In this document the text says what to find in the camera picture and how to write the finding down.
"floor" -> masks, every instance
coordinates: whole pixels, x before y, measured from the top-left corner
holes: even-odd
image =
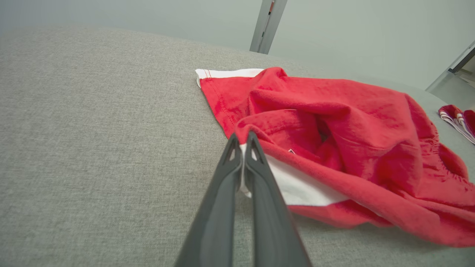
[[[475,88],[453,73],[441,75],[427,91],[461,110],[475,110]]]
[[[464,76],[458,76],[458,77],[460,77],[462,80],[464,80],[468,84],[470,84],[471,87],[475,88],[475,81],[473,80],[473,77],[471,77],[471,79],[469,79],[468,77],[464,77]]]

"gray textile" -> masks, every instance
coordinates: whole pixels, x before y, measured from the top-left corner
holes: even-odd
[[[475,176],[474,146],[418,89],[147,33],[17,32],[0,41],[0,266],[172,266],[226,143],[194,69],[273,66],[410,94]],[[234,266],[252,266],[250,209],[238,195]],[[296,220],[315,266],[475,263],[397,228]]]

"wrinkled fabric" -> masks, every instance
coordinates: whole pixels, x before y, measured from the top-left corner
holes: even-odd
[[[227,137],[254,131],[267,155],[348,196],[298,214],[350,228],[398,226],[435,243],[475,246],[475,186],[463,161],[407,94],[350,80],[255,77],[199,81]]]

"gray upholstered table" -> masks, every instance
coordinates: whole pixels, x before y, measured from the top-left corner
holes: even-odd
[[[226,138],[194,69],[279,66],[406,92],[473,177],[475,148],[424,91],[324,67],[117,29],[0,41],[0,266],[172,266]],[[237,197],[234,266],[251,266],[251,201]],[[297,217],[315,266],[473,266],[396,228]]]

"white trim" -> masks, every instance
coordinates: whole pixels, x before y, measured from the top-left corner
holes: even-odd
[[[472,138],[472,140],[475,141],[475,136],[470,132],[470,130],[468,130],[467,125],[465,124],[465,120],[464,120],[464,117],[462,116],[462,114],[457,114],[457,120],[458,120],[458,124],[461,125],[463,127],[463,129],[465,130],[465,132]]]
[[[462,124],[462,126],[459,126],[458,123],[460,120],[454,120],[451,116],[449,116],[446,112],[441,111],[439,113],[440,118],[446,122],[448,122],[450,125],[452,125],[459,133],[461,133],[466,139],[468,139],[472,144],[475,144],[475,138],[472,137],[472,135],[464,129],[465,125]]]
[[[246,144],[242,144],[239,147],[244,156],[246,153]],[[266,158],[287,205],[322,207],[349,199],[333,188],[320,183],[310,175],[272,156],[266,154]],[[240,190],[250,197],[250,192],[246,188],[243,178],[244,177],[241,176]]]
[[[197,84],[201,88],[200,79],[206,78],[231,78],[231,77],[255,77],[257,74],[261,73],[264,69],[262,68],[244,68],[238,70],[209,70],[209,69],[196,69],[195,72],[198,74]]]

